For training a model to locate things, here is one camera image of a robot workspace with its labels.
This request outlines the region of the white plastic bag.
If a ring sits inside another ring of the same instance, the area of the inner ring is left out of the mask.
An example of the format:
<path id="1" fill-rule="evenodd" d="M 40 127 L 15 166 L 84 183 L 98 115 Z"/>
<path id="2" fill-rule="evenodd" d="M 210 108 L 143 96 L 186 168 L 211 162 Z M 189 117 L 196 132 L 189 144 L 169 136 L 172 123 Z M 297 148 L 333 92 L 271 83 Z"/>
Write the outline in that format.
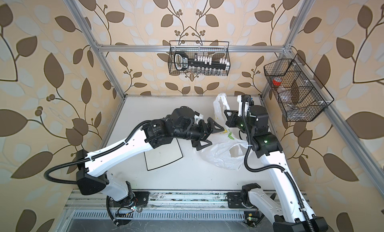
<path id="1" fill-rule="evenodd" d="M 205 162 L 221 169 L 238 171 L 243 163 L 248 143 L 236 137 L 232 130 L 225 125 L 224 111 L 230 109 L 227 95 L 220 93 L 213 102 L 214 120 L 225 130 L 209 136 L 213 144 L 196 154 Z"/>

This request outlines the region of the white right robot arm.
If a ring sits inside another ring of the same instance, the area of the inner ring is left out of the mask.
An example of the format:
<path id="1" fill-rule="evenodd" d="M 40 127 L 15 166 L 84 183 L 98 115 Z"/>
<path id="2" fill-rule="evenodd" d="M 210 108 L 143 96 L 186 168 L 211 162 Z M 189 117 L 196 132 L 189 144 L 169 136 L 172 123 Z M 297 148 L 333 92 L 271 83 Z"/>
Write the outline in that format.
<path id="1" fill-rule="evenodd" d="M 245 185 L 243 198 L 255 206 L 273 225 L 275 232 L 326 232 L 329 226 L 316 216 L 299 190 L 287 165 L 282 146 L 269 132 L 269 115 L 261 105 L 248 105 L 239 110 L 225 110 L 226 125 L 247 135 L 249 143 L 244 157 L 249 172 L 267 171 L 280 202 L 268 197 L 259 185 Z"/>

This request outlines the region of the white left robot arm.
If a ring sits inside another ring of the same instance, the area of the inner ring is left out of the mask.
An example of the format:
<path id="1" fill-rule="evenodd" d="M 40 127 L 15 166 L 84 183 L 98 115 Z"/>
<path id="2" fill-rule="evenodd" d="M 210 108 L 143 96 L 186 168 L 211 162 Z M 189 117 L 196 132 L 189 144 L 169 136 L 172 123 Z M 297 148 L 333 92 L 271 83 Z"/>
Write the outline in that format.
<path id="1" fill-rule="evenodd" d="M 74 162 L 61 164 L 45 171 L 47 181 L 76 185 L 84 196 L 101 193 L 116 202 L 133 200 L 129 182 L 115 179 L 109 169 L 138 154 L 171 144 L 173 139 L 191 141 L 192 147 L 200 151 L 212 145 L 208 140 L 212 134 L 223 132 L 224 127 L 212 118 L 204 117 L 182 106 L 162 119 L 139 123 L 127 138 L 95 152 L 79 152 Z M 74 181 L 57 179 L 51 173 L 67 167 L 77 167 Z"/>

